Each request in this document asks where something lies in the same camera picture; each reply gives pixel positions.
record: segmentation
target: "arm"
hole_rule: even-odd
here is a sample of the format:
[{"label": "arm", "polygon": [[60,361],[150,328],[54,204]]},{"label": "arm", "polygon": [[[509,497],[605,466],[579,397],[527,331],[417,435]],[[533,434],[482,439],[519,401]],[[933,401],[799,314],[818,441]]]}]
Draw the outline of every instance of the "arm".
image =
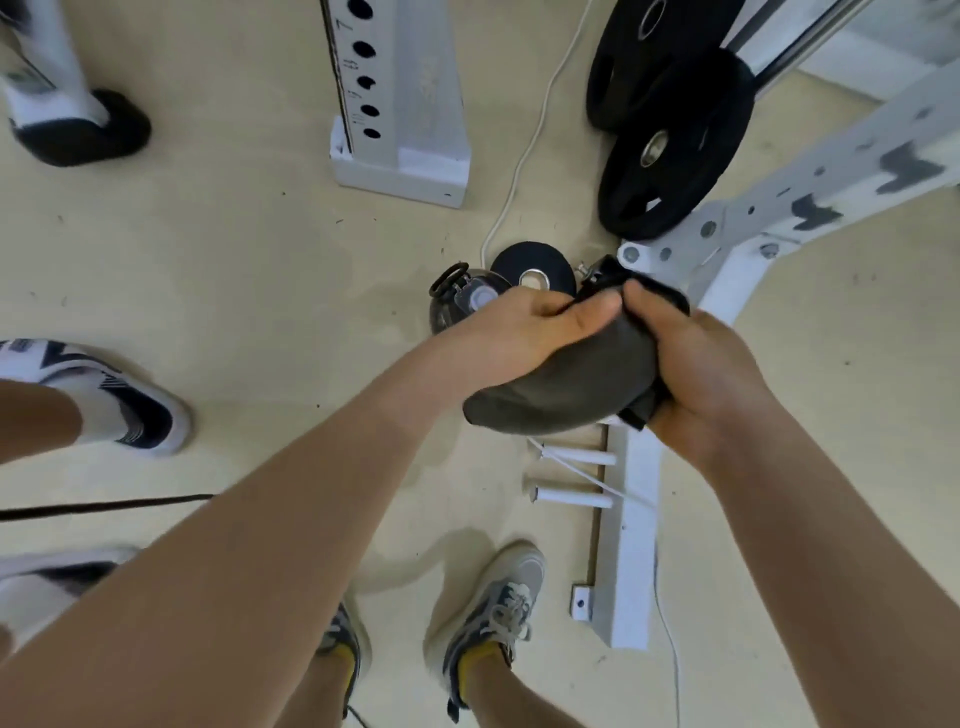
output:
[{"label": "arm", "polygon": [[716,492],[824,728],[960,723],[960,608],[767,389],[746,345],[631,286],[675,401],[651,423]]},{"label": "arm", "polygon": [[620,308],[568,301],[510,291],[158,539],[0,667],[6,723],[274,725],[438,415]]}]

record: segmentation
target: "forearm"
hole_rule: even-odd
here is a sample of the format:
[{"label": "forearm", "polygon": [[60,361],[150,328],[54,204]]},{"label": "forearm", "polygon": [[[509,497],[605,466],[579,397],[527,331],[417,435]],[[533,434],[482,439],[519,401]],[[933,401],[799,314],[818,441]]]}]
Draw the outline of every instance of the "forearm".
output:
[{"label": "forearm", "polygon": [[705,473],[823,726],[960,719],[960,609],[772,407]]},{"label": "forearm", "polygon": [[446,376],[436,345],[411,352],[78,602],[0,668],[11,724],[273,725],[461,396]]}]

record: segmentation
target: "hand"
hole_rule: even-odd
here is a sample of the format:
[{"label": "hand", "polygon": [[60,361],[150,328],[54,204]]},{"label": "hand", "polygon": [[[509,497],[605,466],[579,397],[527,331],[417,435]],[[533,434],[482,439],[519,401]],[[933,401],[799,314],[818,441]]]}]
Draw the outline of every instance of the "hand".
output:
[{"label": "hand", "polygon": [[705,311],[687,317],[635,280],[623,297],[657,337],[660,376],[674,398],[657,410],[650,428],[703,473],[732,438],[780,406],[731,328]]},{"label": "hand", "polygon": [[571,300],[557,291],[516,286],[434,342],[455,358],[468,396],[529,374],[557,349],[606,326],[623,304],[619,293],[608,291],[558,314]]}]

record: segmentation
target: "white sock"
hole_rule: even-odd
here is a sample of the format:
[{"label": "white sock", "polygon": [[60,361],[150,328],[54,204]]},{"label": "white sock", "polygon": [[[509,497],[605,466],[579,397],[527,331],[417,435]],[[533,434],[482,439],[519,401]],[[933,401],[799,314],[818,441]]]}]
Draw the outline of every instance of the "white sock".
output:
[{"label": "white sock", "polygon": [[120,400],[100,389],[104,378],[102,372],[86,371],[64,373],[46,382],[73,400],[80,410],[80,437],[74,445],[119,440],[130,430]]}]

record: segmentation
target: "black weight plate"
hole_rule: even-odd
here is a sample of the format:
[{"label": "black weight plate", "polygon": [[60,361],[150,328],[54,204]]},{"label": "black weight plate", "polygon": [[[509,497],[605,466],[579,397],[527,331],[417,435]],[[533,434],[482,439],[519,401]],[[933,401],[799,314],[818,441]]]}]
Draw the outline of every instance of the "black weight plate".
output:
[{"label": "black weight plate", "polygon": [[619,133],[674,63],[719,48],[744,0],[619,0],[587,81],[587,117]]},{"label": "black weight plate", "polygon": [[546,243],[533,240],[514,243],[496,257],[490,269],[511,285],[520,285],[520,279],[526,273],[540,273],[546,278],[551,291],[561,291],[568,296],[577,295],[573,269],[563,253]]},{"label": "black weight plate", "polygon": [[[664,74],[613,145],[597,197],[600,224],[627,240],[651,240],[678,225],[730,165],[755,94],[750,68],[724,49]],[[647,152],[662,132],[666,146],[652,160]]]}]

